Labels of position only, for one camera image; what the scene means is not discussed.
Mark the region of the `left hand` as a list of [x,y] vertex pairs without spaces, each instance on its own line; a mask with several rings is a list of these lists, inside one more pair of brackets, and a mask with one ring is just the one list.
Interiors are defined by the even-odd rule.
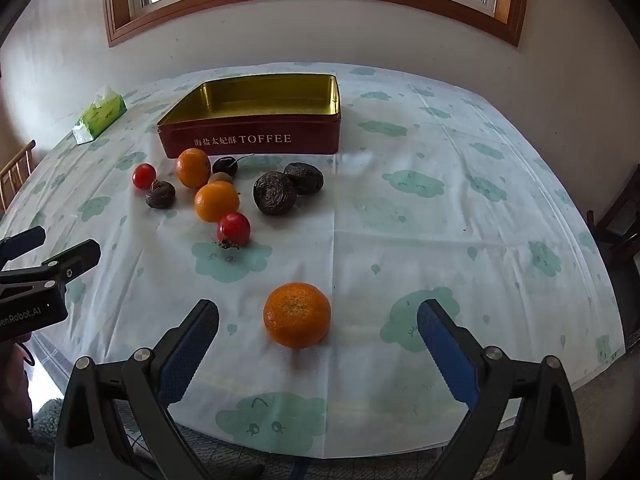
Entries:
[[13,340],[1,344],[1,425],[17,443],[32,442],[32,400],[25,370],[27,352]]

